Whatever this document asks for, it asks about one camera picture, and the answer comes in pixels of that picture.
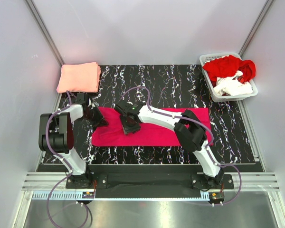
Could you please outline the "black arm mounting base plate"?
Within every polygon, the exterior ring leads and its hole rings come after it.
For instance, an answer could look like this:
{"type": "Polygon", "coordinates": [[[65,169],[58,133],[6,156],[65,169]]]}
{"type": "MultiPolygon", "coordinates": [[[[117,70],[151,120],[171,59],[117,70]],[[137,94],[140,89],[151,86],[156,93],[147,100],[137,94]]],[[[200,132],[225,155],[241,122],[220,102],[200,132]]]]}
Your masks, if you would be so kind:
{"type": "Polygon", "coordinates": [[[96,184],[97,189],[113,187],[146,187],[146,186],[176,186],[196,187],[199,190],[233,190],[235,188],[232,176],[225,174],[222,183],[210,186],[203,174],[190,173],[93,173],[88,180],[69,178],[66,187],[92,188],[96,184]]]}

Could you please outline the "magenta pink t shirt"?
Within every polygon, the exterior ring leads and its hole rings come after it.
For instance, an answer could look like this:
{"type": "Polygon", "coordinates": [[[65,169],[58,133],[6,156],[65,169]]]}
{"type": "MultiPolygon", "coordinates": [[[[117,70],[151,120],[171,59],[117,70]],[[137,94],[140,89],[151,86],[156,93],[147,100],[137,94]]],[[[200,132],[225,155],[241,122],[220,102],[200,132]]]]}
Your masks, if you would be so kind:
{"type": "MultiPolygon", "coordinates": [[[[208,108],[187,108],[192,111],[197,119],[209,129],[208,108]]],[[[124,134],[119,113],[114,108],[99,108],[101,114],[109,122],[108,126],[97,127],[92,134],[92,145],[97,147],[118,146],[180,146],[176,135],[171,130],[154,124],[142,123],[141,129],[136,133],[124,134]]],[[[184,108],[164,108],[162,110],[183,113],[184,108]]]]}

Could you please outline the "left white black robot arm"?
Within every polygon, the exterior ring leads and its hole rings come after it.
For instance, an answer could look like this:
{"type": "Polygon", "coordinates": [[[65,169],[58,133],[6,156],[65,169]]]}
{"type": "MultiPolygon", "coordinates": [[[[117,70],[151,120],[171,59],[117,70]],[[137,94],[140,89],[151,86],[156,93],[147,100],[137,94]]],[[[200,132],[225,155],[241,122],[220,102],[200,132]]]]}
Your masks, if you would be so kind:
{"type": "Polygon", "coordinates": [[[73,123],[79,119],[87,119],[94,127],[109,123],[88,94],[78,93],[74,99],[71,92],[66,94],[69,98],[66,107],[40,116],[38,145],[41,151],[51,152],[67,168],[67,188],[95,188],[97,180],[74,147],[73,123]]]}

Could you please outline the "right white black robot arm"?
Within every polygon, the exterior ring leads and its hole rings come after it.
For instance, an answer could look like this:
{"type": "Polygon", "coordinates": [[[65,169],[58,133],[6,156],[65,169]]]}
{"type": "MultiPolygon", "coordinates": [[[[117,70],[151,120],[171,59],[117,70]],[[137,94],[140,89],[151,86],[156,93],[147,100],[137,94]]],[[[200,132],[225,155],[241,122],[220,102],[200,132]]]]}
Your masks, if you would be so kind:
{"type": "Polygon", "coordinates": [[[131,104],[124,100],[119,101],[114,110],[120,114],[125,134],[139,131],[142,123],[154,124],[174,132],[181,147],[198,159],[208,188],[214,189],[223,183],[224,171],[209,147],[213,138],[208,139],[206,133],[211,131],[192,111],[186,109],[183,113],[171,112],[145,103],[131,104]]]}

